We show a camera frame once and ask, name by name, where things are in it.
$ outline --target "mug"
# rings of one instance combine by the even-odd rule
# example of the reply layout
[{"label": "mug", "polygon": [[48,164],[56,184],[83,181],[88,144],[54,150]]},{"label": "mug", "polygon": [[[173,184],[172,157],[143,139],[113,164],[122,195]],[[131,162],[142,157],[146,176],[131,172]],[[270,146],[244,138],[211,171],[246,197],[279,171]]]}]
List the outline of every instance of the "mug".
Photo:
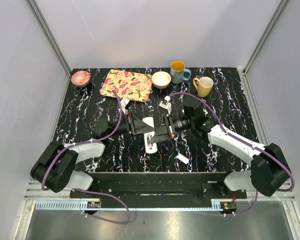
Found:
[{"label": "mug", "polygon": [[[185,72],[189,73],[189,77],[185,77]],[[191,77],[191,71],[186,68],[182,61],[174,61],[170,66],[171,82],[179,84],[183,80],[188,81]]]},{"label": "mug", "polygon": [[198,91],[198,95],[204,98],[210,93],[214,85],[214,81],[207,76],[203,76],[200,79],[195,77],[193,79],[193,84],[196,90]]}]

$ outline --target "yellow mug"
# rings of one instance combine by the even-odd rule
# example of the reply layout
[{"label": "yellow mug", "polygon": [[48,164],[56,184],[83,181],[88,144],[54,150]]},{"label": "yellow mug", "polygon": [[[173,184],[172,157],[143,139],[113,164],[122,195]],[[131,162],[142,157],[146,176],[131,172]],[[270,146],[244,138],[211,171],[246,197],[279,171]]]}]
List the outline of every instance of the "yellow mug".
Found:
[{"label": "yellow mug", "polygon": [[195,77],[193,79],[193,84],[198,91],[198,95],[204,98],[210,93],[212,87],[214,86],[214,81],[207,76],[203,76],[200,79]]}]

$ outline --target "white wall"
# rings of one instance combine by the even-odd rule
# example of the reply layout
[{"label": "white wall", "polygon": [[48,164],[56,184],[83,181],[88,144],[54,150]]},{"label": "white wall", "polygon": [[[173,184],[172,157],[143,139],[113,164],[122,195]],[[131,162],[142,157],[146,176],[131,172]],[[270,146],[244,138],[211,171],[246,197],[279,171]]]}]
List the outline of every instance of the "white wall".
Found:
[{"label": "white wall", "polygon": [[248,76],[266,132],[295,178],[300,210],[300,0],[291,0]]},{"label": "white wall", "polygon": [[243,68],[280,0],[36,0],[72,68]]},{"label": "white wall", "polygon": [[30,170],[67,76],[25,0],[0,1],[0,240],[12,235]]}]

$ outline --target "white bowl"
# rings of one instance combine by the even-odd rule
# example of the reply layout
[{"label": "white bowl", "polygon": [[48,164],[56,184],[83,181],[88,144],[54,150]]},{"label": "white bowl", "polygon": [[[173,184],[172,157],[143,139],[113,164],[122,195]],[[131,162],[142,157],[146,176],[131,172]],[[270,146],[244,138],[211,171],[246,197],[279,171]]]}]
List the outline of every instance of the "white bowl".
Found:
[{"label": "white bowl", "polygon": [[171,76],[165,71],[157,71],[152,75],[152,83],[157,89],[165,89],[171,82]]}]

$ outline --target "metal floor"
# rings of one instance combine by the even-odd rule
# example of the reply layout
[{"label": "metal floor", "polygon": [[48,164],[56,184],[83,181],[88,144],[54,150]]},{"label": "metal floor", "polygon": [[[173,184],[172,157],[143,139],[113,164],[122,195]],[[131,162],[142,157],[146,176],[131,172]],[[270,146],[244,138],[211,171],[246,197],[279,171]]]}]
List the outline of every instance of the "metal floor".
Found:
[{"label": "metal floor", "polygon": [[[238,211],[249,207],[238,203]],[[98,216],[117,221],[124,211],[100,211]],[[133,211],[128,225],[112,224],[79,211],[35,210],[27,240],[292,240],[283,205],[278,201],[257,202],[247,214],[223,218],[213,212]]]}]

